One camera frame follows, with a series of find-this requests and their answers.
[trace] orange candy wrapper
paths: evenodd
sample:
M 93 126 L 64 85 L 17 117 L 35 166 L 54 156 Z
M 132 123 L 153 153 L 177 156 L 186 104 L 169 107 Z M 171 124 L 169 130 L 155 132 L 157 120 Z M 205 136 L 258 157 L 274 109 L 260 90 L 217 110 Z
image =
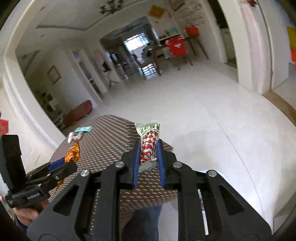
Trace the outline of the orange candy wrapper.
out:
M 79 146 L 79 142 L 77 141 L 77 143 L 74 146 L 71 146 L 68 150 L 67 155 L 65 156 L 65 163 L 67 162 L 74 162 L 77 163 L 78 160 L 80 158 L 80 146 Z M 56 188 L 56 192 L 58 190 L 58 188 L 64 183 L 64 179 L 60 180 L 57 183 L 57 188 Z

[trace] orange bucket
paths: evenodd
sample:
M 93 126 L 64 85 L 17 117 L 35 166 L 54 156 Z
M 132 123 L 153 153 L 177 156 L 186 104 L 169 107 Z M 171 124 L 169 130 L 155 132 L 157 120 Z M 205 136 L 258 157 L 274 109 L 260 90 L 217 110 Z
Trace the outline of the orange bucket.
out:
M 195 26 L 186 27 L 185 30 L 188 36 L 195 36 L 199 34 L 198 28 Z
M 296 49 L 291 49 L 292 61 L 296 62 Z

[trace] person's leg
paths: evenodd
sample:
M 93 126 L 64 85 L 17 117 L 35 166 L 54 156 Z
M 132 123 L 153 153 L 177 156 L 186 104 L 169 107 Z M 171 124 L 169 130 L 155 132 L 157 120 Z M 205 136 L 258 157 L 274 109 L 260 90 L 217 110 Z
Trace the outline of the person's leg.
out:
M 123 229 L 122 241 L 158 241 L 158 220 L 162 205 L 135 211 Z

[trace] dining table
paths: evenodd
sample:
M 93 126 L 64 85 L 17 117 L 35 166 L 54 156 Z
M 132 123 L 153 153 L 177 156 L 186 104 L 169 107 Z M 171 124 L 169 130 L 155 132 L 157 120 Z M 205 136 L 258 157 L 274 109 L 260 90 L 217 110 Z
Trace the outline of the dining table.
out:
M 200 42 L 199 38 L 198 38 L 198 35 L 194 35 L 194 36 L 188 36 L 188 37 L 185 37 L 184 38 L 185 41 L 188 41 L 191 49 L 192 49 L 192 52 L 194 53 L 195 56 L 197 56 L 197 53 L 194 49 L 194 46 L 192 44 L 192 41 L 196 41 L 198 43 L 198 45 L 200 46 L 202 52 L 204 53 L 204 55 L 206 56 L 207 59 L 209 59 L 208 55 L 207 55 L 207 52 L 205 51 L 205 48 L 203 47 L 202 43 Z M 157 70 L 157 73 L 159 76 L 162 76 L 162 73 L 161 73 L 161 68 L 160 68 L 160 62 L 162 61 L 162 59 L 160 59 L 157 55 L 157 52 L 159 50 L 162 50 L 164 48 L 167 48 L 168 46 L 165 44 L 165 43 L 162 43 L 160 45 L 157 45 L 156 47 L 152 48 L 151 51 L 152 51 L 152 55 L 153 55 L 153 59 L 154 59 L 154 62 L 155 62 L 155 66 L 156 66 L 156 70 Z

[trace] red t-shirt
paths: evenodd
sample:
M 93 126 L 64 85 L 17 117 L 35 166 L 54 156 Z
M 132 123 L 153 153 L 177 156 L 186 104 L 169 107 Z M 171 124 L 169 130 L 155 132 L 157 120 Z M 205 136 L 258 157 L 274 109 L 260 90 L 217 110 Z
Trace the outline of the red t-shirt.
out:
M 187 50 L 184 45 L 184 38 L 181 36 L 169 39 L 166 41 L 166 45 L 170 48 L 174 57 L 187 54 Z

